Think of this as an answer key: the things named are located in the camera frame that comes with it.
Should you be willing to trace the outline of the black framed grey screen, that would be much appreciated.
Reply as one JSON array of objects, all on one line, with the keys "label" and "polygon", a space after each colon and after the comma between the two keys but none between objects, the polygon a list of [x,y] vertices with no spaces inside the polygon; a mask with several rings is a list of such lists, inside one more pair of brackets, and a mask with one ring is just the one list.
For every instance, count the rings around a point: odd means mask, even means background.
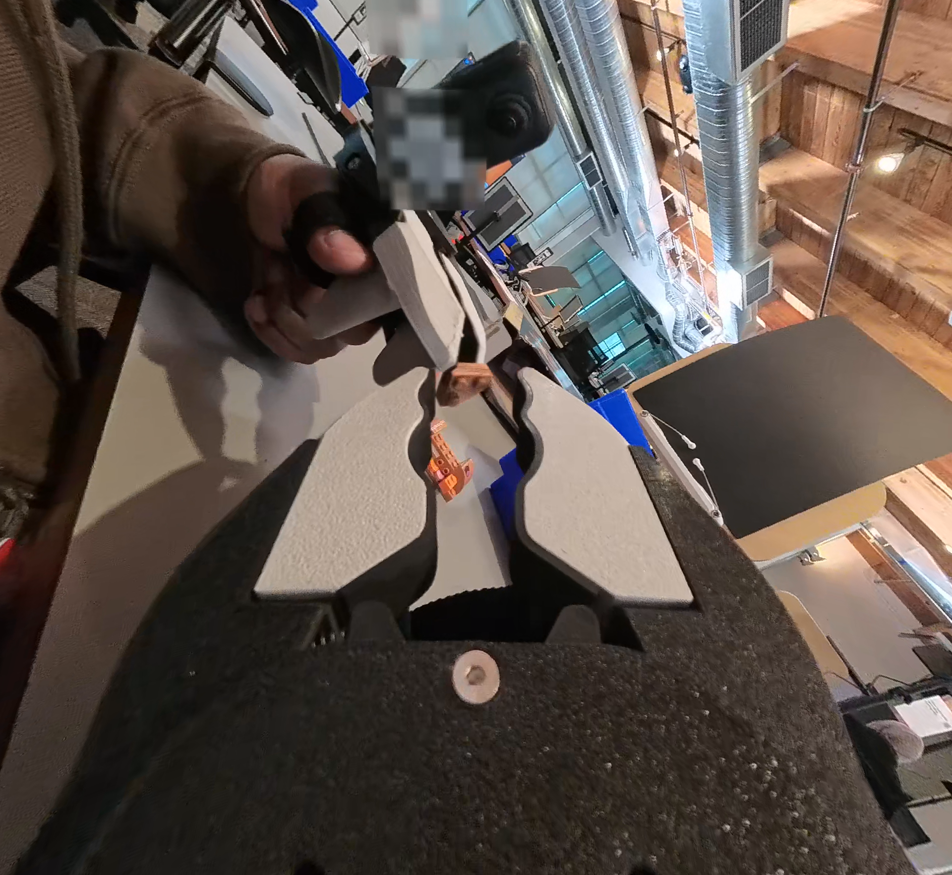
[{"label": "black framed grey screen", "polygon": [[533,211],[507,176],[488,189],[481,206],[462,214],[468,234],[491,251],[528,224]]}]

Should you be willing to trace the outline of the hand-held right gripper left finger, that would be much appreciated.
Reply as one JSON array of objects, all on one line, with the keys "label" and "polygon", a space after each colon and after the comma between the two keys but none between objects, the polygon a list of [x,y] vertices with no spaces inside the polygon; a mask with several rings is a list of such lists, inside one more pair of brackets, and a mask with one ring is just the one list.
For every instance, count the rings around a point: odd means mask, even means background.
[{"label": "hand-held right gripper left finger", "polygon": [[417,600],[437,565],[425,477],[434,374],[411,369],[341,416],[316,451],[255,584],[262,598]]}]

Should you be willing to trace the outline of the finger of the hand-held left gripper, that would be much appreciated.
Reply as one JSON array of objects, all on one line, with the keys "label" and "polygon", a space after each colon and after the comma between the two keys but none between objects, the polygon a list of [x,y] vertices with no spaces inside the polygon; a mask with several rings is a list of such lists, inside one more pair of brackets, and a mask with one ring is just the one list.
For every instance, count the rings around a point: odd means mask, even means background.
[{"label": "finger of the hand-held left gripper", "polygon": [[375,239],[373,253],[433,367],[454,367],[467,316],[422,223],[391,224]]},{"label": "finger of the hand-held left gripper", "polygon": [[470,294],[470,288],[466,283],[465,274],[458,270],[455,262],[446,254],[443,254],[443,268],[446,271],[447,279],[456,294],[464,314],[458,363],[485,364],[486,337],[484,325],[478,306]]}]

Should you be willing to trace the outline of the small wooden divider panel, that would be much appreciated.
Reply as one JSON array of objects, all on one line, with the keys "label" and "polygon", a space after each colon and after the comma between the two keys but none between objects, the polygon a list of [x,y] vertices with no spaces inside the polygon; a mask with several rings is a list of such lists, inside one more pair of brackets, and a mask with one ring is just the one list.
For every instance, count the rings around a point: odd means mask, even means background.
[{"label": "small wooden divider panel", "polygon": [[777,590],[776,594],[806,643],[817,667],[825,676],[849,682],[851,677],[846,663],[802,601],[787,591]]}]

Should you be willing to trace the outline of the small brown curved brick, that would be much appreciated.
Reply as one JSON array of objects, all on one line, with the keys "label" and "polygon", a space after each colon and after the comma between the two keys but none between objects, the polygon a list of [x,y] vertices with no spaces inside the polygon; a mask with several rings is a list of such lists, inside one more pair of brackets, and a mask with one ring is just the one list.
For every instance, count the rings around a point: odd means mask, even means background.
[{"label": "small brown curved brick", "polygon": [[456,407],[486,392],[494,381],[490,367],[484,363],[459,362],[442,372],[436,385],[438,405]]}]

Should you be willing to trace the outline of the black wood-edged divider panel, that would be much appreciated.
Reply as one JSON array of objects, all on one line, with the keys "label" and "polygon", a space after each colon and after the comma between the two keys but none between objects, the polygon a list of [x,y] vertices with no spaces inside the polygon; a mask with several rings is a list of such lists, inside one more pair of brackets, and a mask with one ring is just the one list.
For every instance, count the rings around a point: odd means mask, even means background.
[{"label": "black wood-edged divider panel", "polygon": [[711,347],[629,395],[696,442],[726,530],[763,565],[851,532],[884,479],[951,449],[946,394],[839,316]]}]

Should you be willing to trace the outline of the white metal frame rail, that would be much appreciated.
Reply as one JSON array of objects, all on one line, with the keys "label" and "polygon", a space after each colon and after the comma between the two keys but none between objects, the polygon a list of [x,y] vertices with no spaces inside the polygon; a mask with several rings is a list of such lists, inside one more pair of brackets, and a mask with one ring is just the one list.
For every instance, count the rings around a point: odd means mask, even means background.
[{"label": "white metal frame rail", "polygon": [[645,409],[637,410],[636,415],[655,457],[683,485],[701,509],[716,524],[725,528],[720,503],[713,492],[705,466],[696,454],[696,442],[681,429],[674,428]]}]

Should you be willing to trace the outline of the silver ventilation duct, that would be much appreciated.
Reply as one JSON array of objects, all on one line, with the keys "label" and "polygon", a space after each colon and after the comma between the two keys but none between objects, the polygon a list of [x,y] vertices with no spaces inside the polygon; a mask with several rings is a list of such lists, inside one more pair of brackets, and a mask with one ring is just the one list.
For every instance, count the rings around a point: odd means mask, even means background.
[{"label": "silver ventilation duct", "polygon": [[755,83],[786,43],[790,0],[682,0],[684,40],[702,155],[724,339],[754,334],[756,302],[744,276],[757,269],[760,140]]},{"label": "silver ventilation duct", "polygon": [[668,220],[617,0],[539,0],[618,208],[648,262]]}]

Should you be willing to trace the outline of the brown brick-built toy animal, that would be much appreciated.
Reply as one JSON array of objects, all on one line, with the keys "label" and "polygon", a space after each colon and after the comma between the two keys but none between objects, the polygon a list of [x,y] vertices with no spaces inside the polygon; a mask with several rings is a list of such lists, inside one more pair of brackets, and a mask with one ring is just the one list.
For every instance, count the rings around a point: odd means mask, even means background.
[{"label": "brown brick-built toy animal", "polygon": [[474,473],[472,459],[457,458],[446,440],[446,422],[434,419],[430,425],[431,455],[426,474],[444,501],[452,501],[465,490]]}]

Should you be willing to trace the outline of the person's left forearm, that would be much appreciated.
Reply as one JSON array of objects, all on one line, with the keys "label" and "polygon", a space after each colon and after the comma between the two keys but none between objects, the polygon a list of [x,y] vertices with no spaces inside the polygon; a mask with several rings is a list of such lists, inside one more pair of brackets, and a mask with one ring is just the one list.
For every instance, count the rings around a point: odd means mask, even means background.
[{"label": "person's left forearm", "polygon": [[127,48],[65,47],[78,119],[86,250],[149,258],[235,329],[256,255],[246,191],[274,142],[193,78]]}]

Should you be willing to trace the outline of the blue plastic bin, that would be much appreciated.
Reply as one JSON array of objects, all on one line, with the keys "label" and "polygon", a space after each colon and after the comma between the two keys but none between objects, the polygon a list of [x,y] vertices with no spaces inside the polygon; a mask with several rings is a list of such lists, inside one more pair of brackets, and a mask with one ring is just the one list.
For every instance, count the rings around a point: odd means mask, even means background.
[{"label": "blue plastic bin", "polygon": [[[613,429],[625,439],[628,446],[641,447],[651,452],[646,434],[639,424],[634,407],[627,393],[617,389],[590,403],[588,406],[607,420]],[[502,469],[501,476],[489,486],[489,494],[495,512],[502,524],[506,540],[511,542],[516,538],[514,526],[515,495],[517,487],[524,476],[519,465],[517,450],[513,449],[499,461]]]}]

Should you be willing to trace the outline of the black office chair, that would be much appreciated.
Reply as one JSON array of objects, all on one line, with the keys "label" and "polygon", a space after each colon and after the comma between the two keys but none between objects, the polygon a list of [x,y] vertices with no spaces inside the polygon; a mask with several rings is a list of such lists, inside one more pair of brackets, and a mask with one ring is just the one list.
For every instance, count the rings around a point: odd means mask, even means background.
[{"label": "black office chair", "polygon": [[342,76],[335,48],[292,0],[185,0],[149,43],[149,54],[176,69],[239,7],[263,50],[327,119],[341,115]]}]

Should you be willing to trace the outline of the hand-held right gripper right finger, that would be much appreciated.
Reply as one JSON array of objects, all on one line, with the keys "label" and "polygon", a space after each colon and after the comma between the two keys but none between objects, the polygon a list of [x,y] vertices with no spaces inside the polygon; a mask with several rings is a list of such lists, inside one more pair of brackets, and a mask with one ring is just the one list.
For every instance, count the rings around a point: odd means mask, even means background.
[{"label": "hand-held right gripper right finger", "polygon": [[529,462],[516,527],[533,554],[623,607],[688,607],[693,594],[624,436],[534,369],[519,375]]}]

